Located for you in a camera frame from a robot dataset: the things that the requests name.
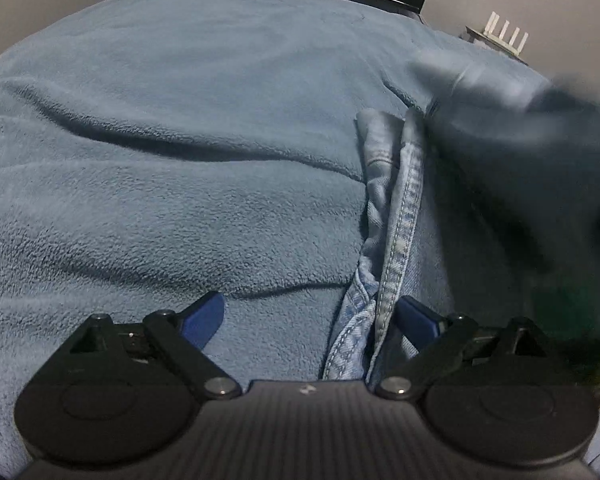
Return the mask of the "light blue denim jacket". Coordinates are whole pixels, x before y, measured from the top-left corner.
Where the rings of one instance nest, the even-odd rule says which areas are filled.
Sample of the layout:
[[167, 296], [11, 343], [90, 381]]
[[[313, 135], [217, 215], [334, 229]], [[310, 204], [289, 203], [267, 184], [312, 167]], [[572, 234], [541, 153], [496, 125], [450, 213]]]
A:
[[[532, 318], [600, 402], [600, 79], [455, 54], [407, 71], [425, 103], [356, 118], [367, 232], [324, 378], [376, 385], [414, 358], [396, 325], [409, 296], [483, 325]], [[600, 422], [584, 460], [600, 476]]]

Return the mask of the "blue fleece bed blanket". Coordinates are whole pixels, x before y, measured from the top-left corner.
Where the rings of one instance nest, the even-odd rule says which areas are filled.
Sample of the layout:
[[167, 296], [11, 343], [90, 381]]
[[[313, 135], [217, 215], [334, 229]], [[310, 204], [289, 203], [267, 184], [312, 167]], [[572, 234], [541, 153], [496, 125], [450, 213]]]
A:
[[347, 0], [106, 0], [0, 56], [0, 475], [18, 393], [87, 315], [136, 322], [210, 290], [238, 382], [363, 376], [362, 110], [402, 119], [412, 63], [530, 68]]

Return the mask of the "white wifi router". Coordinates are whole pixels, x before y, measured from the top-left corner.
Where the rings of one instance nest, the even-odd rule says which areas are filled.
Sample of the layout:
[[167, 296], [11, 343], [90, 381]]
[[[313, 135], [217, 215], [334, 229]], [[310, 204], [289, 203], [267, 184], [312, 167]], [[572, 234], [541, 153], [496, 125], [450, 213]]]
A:
[[493, 50], [517, 61], [522, 60], [522, 51], [529, 39], [528, 32], [519, 26], [514, 26], [495, 11], [491, 12], [486, 24], [480, 29], [466, 26], [465, 32], [471, 44]]

